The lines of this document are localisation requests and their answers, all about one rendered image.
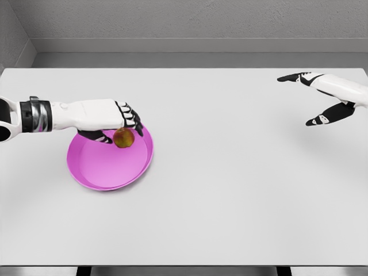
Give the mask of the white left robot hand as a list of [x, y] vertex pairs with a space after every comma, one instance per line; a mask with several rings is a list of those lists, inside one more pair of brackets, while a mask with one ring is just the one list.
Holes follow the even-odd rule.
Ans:
[[126, 102], [112, 99], [82, 101], [81, 111], [82, 114], [76, 119], [74, 127], [84, 138], [111, 144], [113, 140], [105, 135], [104, 131], [120, 128], [134, 129], [143, 136], [141, 119]]

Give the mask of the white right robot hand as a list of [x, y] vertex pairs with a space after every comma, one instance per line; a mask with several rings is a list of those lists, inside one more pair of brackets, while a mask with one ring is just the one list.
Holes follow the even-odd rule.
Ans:
[[340, 78], [332, 74], [317, 72], [298, 72], [277, 78], [279, 82], [296, 82], [312, 87], [317, 91], [337, 98], [340, 102], [329, 107], [315, 118], [308, 120], [306, 126], [331, 124], [352, 116], [359, 106], [368, 108], [368, 86]]

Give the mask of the pink round plate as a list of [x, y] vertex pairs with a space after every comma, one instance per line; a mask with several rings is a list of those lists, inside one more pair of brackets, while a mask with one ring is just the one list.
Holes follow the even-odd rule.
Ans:
[[153, 139], [146, 127], [143, 136], [136, 131], [128, 148], [89, 140], [79, 134], [67, 151], [67, 167], [82, 186], [98, 191], [116, 190], [140, 178], [151, 164]]

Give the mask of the red-green apple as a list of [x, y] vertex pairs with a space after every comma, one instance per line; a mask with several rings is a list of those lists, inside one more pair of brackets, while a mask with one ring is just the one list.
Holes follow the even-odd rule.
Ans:
[[135, 142], [135, 135], [129, 128], [119, 128], [113, 134], [113, 142], [118, 148], [128, 148]]

